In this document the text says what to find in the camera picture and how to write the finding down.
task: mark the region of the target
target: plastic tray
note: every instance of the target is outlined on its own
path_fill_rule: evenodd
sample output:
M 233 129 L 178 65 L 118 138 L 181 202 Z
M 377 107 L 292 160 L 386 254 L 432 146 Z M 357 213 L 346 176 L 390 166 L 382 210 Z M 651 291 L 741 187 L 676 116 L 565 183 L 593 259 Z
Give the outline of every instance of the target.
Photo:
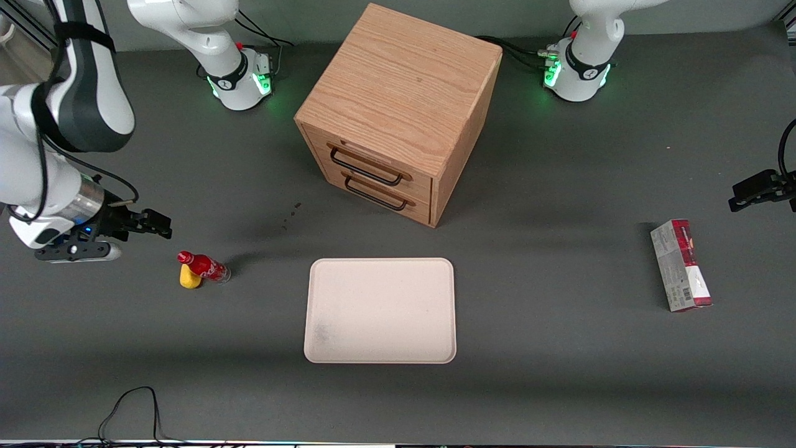
M 323 258 L 310 269 L 304 356 L 313 363 L 445 364 L 456 356 L 444 258 Z

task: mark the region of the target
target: cardboard box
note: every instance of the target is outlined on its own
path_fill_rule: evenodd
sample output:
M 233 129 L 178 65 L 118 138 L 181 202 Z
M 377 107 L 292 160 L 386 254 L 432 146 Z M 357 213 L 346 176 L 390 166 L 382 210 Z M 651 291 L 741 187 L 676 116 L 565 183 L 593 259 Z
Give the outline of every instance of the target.
M 661 268 L 669 310 L 687 311 L 713 305 L 708 286 L 694 257 L 688 219 L 673 219 L 650 232 Z

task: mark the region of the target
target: green led light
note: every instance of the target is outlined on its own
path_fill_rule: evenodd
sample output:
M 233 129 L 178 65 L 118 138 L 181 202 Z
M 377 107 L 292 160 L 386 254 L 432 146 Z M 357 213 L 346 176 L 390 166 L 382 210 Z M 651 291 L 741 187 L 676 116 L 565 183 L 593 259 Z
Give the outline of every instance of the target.
M 605 74 L 603 74 L 603 80 L 599 82 L 600 87 L 603 87 L 605 85 L 605 81 L 607 81 L 608 79 L 608 72 L 610 71 L 611 71 L 611 64 L 608 64 L 608 66 L 605 68 Z
M 561 63 L 559 61 L 556 61 L 556 63 L 552 67 L 550 67 L 548 71 L 550 73 L 548 73 L 544 77 L 544 83 L 548 87 L 553 87 L 554 85 L 556 85 L 556 81 L 558 81 L 558 75 L 561 73 Z
M 213 90 L 213 96 L 218 98 L 218 92 L 216 92 L 216 86 L 213 85 L 213 82 L 210 80 L 210 77 L 207 77 L 207 83 L 210 84 L 210 88 Z
M 259 92 L 264 96 L 268 93 L 271 93 L 271 78 L 268 75 L 252 73 L 252 79 L 254 80 L 255 84 L 257 84 Z

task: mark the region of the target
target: black metal handle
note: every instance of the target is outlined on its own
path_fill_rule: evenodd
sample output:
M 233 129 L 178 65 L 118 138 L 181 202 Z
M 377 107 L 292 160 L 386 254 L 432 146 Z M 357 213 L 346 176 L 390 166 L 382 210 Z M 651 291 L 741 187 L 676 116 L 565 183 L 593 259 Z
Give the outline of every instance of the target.
M 345 188 L 348 191 L 354 193 L 355 195 L 359 195 L 359 196 L 361 196 L 361 197 L 363 197 L 365 199 L 368 199 L 369 201 L 373 201 L 373 202 L 379 204 L 380 206 L 385 206 L 385 207 L 389 208 L 392 211 L 401 211 L 401 210 L 405 209 L 406 205 L 409 203 L 409 201 L 404 199 L 404 201 L 401 203 L 401 205 L 394 206 L 394 205 L 392 205 L 391 203 L 389 203 L 387 201 L 382 201 L 381 199 L 377 198 L 376 196 L 368 195 L 364 191 L 357 190 L 356 188 L 351 187 L 349 185 L 350 182 L 351 182 L 351 176 L 346 176 L 345 177 Z
M 365 171 L 365 170 L 363 170 L 361 168 L 355 167 L 351 163 L 346 163 L 346 162 L 343 162 L 340 159 L 335 158 L 334 155 L 336 155 L 338 152 L 339 152 L 339 150 L 337 148 L 335 148 L 335 147 L 332 148 L 332 153 L 331 153 L 332 162 L 335 162 L 337 165 L 340 165 L 341 167 L 348 168 L 348 169 L 350 169 L 351 171 L 353 171 L 353 172 L 355 172 L 357 174 L 363 175 L 364 177 L 366 177 L 368 179 L 375 180 L 378 183 L 383 183 L 384 185 L 386 185 L 388 187 L 394 187 L 395 185 L 398 185 L 400 180 L 404 178 L 404 175 L 398 175 L 398 177 L 395 180 L 390 181 L 390 180 L 381 178 L 381 177 L 379 177 L 377 175 L 368 173 L 367 171 Z

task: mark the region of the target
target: table surface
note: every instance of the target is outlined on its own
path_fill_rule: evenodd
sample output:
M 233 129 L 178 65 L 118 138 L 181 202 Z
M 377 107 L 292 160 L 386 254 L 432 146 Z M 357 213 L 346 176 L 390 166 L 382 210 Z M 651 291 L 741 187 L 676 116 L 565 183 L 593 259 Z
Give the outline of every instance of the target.
M 507 57 L 436 230 L 316 167 L 292 117 L 336 48 L 286 49 L 275 95 L 248 112 L 222 108 L 186 51 L 118 55 L 136 133 L 86 158 L 137 185 L 174 238 L 46 265 L 0 226 L 3 438 L 89 437 L 148 384 L 176 438 L 794 445 L 794 216 L 727 204 L 776 166 L 794 116 L 781 25 L 628 37 L 585 104 Z M 671 218 L 692 220 L 711 308 L 667 309 L 649 231 Z M 182 289 L 179 250 L 226 260 L 232 281 Z M 309 363 L 321 257 L 450 259 L 453 362 Z M 149 400 L 131 396 L 109 436 L 149 438 Z

